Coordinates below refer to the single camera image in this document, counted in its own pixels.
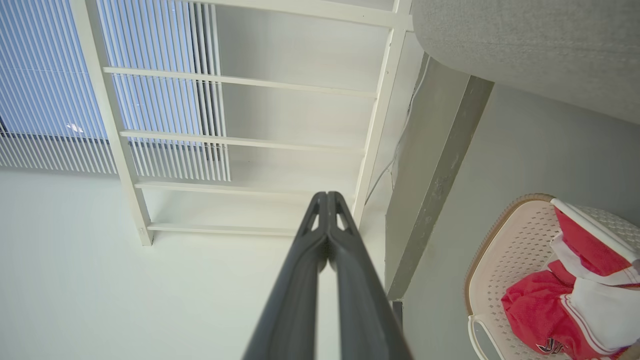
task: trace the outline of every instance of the wire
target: wire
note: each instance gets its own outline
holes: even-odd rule
[[[385,174],[385,172],[387,172],[387,169],[389,169],[389,167],[391,166],[391,164],[393,164],[397,158],[398,155],[398,149],[400,148],[400,143],[402,142],[402,139],[404,138],[404,132],[406,131],[406,126],[409,123],[409,118],[411,117],[411,112],[413,111],[413,100],[415,98],[415,94],[418,93],[418,91],[420,91],[420,88],[422,88],[422,83],[424,82],[424,78],[426,78],[427,75],[427,69],[429,69],[429,63],[431,62],[431,57],[429,57],[427,59],[427,64],[424,67],[424,72],[422,73],[422,79],[420,79],[420,83],[418,84],[418,86],[415,88],[415,91],[413,92],[413,95],[411,96],[411,101],[409,102],[409,110],[407,111],[406,114],[406,119],[404,120],[404,126],[402,128],[402,133],[400,133],[400,139],[398,139],[398,143],[396,144],[396,149],[394,151],[394,157],[391,159],[391,161],[389,161],[389,163],[387,164],[387,166],[382,170],[382,172],[380,172],[380,176],[378,176],[378,178],[376,179],[376,182],[373,183],[373,187],[371,188],[371,191],[369,192],[369,194],[367,195],[367,198],[364,200],[364,204],[366,205],[369,202],[369,198],[371,197],[371,195],[373,194],[373,191],[376,189],[376,186],[378,185],[378,183],[380,182],[380,179],[382,179],[382,176]]]

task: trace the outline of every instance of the gray fabric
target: gray fabric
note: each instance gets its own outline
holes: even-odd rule
[[[414,0],[446,66],[640,124],[640,1]]]

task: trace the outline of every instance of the clothes pile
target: clothes pile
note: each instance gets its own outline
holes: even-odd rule
[[[640,342],[640,258],[621,256],[557,208],[556,215],[557,260],[507,289],[507,318],[541,354],[615,360]]]

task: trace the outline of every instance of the vertical blind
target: vertical blind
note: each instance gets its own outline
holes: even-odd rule
[[[116,172],[69,0],[1,2],[0,166]],[[114,67],[221,74],[215,7],[99,0]],[[222,86],[113,75],[127,129],[226,136]],[[130,138],[141,176],[231,180],[228,147]]]

